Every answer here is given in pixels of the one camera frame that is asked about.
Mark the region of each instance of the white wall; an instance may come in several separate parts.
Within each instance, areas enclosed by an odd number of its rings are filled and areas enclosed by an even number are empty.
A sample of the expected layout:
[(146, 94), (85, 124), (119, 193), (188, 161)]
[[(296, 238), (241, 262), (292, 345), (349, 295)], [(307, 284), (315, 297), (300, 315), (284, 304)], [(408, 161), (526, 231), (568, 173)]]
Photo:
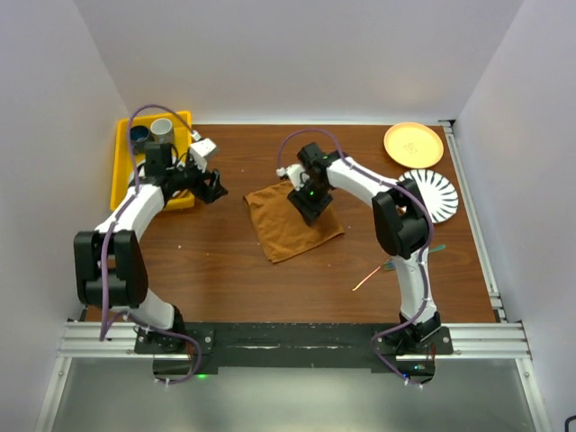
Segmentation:
[(462, 110), (521, 0), (76, 0), (130, 108), (196, 122), (390, 122)]
[(576, 414), (576, 2), (526, 0), (456, 132), (504, 305), (556, 430)]
[(0, 424), (33, 430), (126, 114), (71, 0), (0, 4)]

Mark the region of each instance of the yellow plate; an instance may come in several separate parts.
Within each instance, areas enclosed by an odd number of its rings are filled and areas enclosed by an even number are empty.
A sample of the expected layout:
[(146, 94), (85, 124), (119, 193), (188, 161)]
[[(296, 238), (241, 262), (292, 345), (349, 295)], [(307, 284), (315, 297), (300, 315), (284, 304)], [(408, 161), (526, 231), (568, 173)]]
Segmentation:
[(384, 135), (384, 148), (392, 159), (408, 168), (429, 168), (444, 155), (438, 134), (420, 123), (398, 123)]

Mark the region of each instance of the orange towel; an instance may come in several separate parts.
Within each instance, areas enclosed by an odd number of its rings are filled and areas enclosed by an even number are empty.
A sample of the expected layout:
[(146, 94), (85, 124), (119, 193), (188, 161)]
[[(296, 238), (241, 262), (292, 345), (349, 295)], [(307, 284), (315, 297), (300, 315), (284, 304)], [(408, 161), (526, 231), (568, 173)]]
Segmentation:
[(273, 263), (295, 257), (344, 234), (332, 206), (308, 226), (288, 201), (288, 193), (292, 189), (292, 184), (284, 181), (244, 197), (260, 245)]

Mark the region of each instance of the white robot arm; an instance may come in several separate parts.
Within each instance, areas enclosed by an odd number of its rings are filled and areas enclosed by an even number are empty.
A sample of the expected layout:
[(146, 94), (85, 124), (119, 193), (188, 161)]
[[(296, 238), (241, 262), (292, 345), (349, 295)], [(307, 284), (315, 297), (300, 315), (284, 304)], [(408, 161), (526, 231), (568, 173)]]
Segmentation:
[[(180, 332), (180, 312), (162, 301), (148, 287), (148, 274), (139, 240), (152, 219), (164, 209), (178, 191), (187, 190), (206, 203), (228, 193), (220, 183), (218, 170), (208, 171), (208, 159), (218, 152), (210, 139), (193, 143), (185, 164), (179, 166), (171, 155), (170, 144), (149, 143), (146, 152), (146, 177), (137, 192), (129, 187), (121, 205), (93, 231), (82, 231), (74, 239), (76, 287), (85, 305), (103, 307), (103, 277), (108, 286), (112, 311), (126, 311), (139, 322), (158, 329)], [(106, 233), (112, 230), (108, 250), (108, 272), (102, 272), (102, 249)]]
[(360, 166), (351, 157), (336, 151), (325, 154), (315, 144), (298, 153), (300, 164), (279, 169), (294, 190), (288, 198), (307, 223), (313, 223), (332, 201), (331, 189), (342, 189), (373, 209), (376, 237), (392, 256), (400, 282), (400, 319), (412, 320), (409, 331), (419, 341), (440, 326), (437, 306), (432, 300), (428, 278), (428, 222), (421, 209), (400, 191), (422, 197), (416, 183), (398, 184), (395, 179)]

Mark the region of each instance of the wooden table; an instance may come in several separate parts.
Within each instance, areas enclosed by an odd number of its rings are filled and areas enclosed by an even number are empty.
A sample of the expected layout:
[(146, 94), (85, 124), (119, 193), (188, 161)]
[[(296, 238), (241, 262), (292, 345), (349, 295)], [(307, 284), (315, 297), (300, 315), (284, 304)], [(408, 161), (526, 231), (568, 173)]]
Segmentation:
[[(358, 291), (352, 288), (386, 258), (374, 234), (372, 211), (352, 195), (334, 192), (334, 207), (346, 234), (278, 265), (258, 245), (243, 196), (276, 183), (276, 152), (282, 139), (300, 126), (196, 125), (220, 146), (211, 161), (229, 195), (211, 205), (167, 211), (150, 224), (141, 248), (149, 286), (175, 304), (189, 321), (397, 322), (400, 291), (394, 272), (379, 272)], [(386, 126), (326, 126), (358, 163), (388, 177), (401, 175), (383, 149)], [(434, 167), (456, 185), (454, 164), (445, 143)], [(285, 165), (312, 141), (330, 151), (318, 133), (294, 138), (283, 153)], [(464, 204), (449, 221), (436, 225), (430, 256), (434, 300), (443, 322), (493, 322)], [(99, 311), (90, 310), (89, 320)]]

